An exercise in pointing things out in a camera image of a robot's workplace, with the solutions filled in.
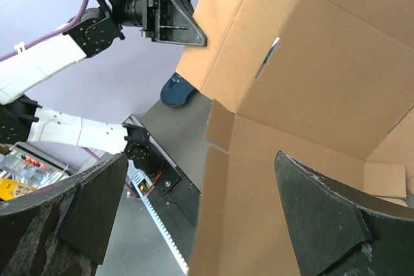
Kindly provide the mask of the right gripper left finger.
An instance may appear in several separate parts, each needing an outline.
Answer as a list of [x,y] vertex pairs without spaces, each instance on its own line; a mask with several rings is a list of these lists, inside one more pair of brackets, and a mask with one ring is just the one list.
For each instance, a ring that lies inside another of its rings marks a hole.
[[128,168],[123,153],[1,203],[2,275],[95,275]]

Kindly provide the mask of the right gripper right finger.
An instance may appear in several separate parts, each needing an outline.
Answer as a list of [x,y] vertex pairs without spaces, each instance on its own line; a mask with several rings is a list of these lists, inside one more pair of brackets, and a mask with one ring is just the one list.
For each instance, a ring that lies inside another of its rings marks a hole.
[[413,209],[329,178],[282,151],[274,170],[301,275],[413,274]]

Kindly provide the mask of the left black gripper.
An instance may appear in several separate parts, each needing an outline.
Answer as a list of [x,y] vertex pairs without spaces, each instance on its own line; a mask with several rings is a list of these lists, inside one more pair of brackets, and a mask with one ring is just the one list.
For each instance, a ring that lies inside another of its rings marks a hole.
[[191,0],[144,0],[143,36],[153,42],[205,47],[207,36],[193,18]]

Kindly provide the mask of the brown cardboard box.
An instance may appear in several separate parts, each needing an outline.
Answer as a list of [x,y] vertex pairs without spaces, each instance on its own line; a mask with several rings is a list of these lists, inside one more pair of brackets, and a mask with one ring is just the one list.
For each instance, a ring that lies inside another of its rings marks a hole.
[[282,151],[385,200],[413,189],[413,0],[199,0],[177,72],[212,108],[190,275],[301,275]]

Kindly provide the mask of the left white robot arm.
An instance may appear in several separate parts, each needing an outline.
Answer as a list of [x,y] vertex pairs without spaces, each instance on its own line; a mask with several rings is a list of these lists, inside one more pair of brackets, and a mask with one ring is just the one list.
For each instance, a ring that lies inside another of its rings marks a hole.
[[206,46],[191,0],[83,0],[61,27],[1,57],[1,143],[56,142],[124,153],[134,168],[155,175],[164,164],[149,132],[132,124],[110,124],[63,114],[31,100],[27,90],[59,71],[124,39],[138,27],[155,43]]

